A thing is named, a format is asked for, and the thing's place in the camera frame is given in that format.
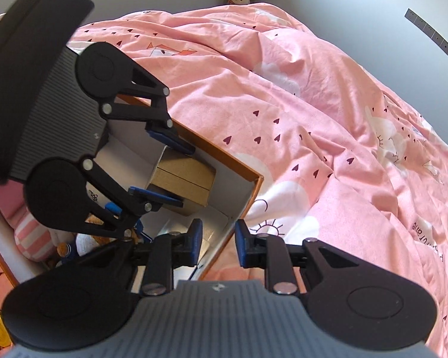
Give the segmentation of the orange cardboard box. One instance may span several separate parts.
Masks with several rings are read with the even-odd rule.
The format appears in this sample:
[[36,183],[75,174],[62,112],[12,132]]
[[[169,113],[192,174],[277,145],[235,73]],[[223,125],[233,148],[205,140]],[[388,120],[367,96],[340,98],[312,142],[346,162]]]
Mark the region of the orange cardboard box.
[[11,176],[0,185],[0,267],[10,286],[48,268],[60,243],[85,252],[88,237],[156,237],[203,223],[198,264],[178,270],[196,280],[217,258],[262,176],[174,119],[194,146],[185,156],[139,121],[107,120],[83,95],[40,98],[22,116]]

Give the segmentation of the long white box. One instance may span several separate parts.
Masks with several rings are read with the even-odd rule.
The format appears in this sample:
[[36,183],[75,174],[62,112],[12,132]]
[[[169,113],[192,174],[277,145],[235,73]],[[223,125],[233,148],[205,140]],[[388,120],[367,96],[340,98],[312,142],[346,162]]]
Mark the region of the long white box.
[[173,289],[204,276],[231,237],[235,215],[213,207],[189,217],[162,210],[143,222],[153,240],[147,277]]

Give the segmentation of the white plush toy black hat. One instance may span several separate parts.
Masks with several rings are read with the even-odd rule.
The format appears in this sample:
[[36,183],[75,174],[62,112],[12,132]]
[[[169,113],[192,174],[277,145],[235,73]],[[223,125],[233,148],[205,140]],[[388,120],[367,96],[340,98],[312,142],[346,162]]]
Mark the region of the white plush toy black hat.
[[107,237],[74,234],[45,227],[25,205],[11,217],[10,225],[14,230],[17,249],[28,260],[37,263],[48,260],[68,262],[111,242]]

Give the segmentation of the dark wall switch panel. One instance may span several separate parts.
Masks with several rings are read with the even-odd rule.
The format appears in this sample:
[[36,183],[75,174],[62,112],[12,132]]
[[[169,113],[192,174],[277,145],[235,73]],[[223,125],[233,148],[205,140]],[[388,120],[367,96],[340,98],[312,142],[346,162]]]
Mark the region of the dark wall switch panel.
[[405,12],[405,18],[414,24],[422,33],[431,39],[447,56],[448,56],[448,41],[437,32],[430,24],[428,24],[423,18],[416,14],[410,8]]

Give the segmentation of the gold square gift box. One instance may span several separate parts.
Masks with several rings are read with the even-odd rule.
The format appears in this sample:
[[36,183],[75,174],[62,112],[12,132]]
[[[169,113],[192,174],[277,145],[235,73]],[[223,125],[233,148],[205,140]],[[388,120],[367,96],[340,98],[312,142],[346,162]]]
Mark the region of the gold square gift box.
[[164,149],[150,179],[148,189],[181,198],[183,207],[166,206],[183,216],[190,216],[208,205],[216,170],[193,157],[171,148]]

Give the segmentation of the pink patterned duvet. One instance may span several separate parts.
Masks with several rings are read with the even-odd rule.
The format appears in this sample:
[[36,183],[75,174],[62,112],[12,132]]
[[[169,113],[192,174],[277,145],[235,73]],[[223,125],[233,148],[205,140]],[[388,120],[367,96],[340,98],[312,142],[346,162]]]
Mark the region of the pink patterned duvet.
[[79,24],[68,47],[98,42],[168,88],[172,132],[197,118],[262,176],[239,219],[284,240],[297,293],[240,266],[233,227],[147,297],[152,237],[110,238],[7,295],[10,357],[448,357],[448,146],[416,110],[267,4]]

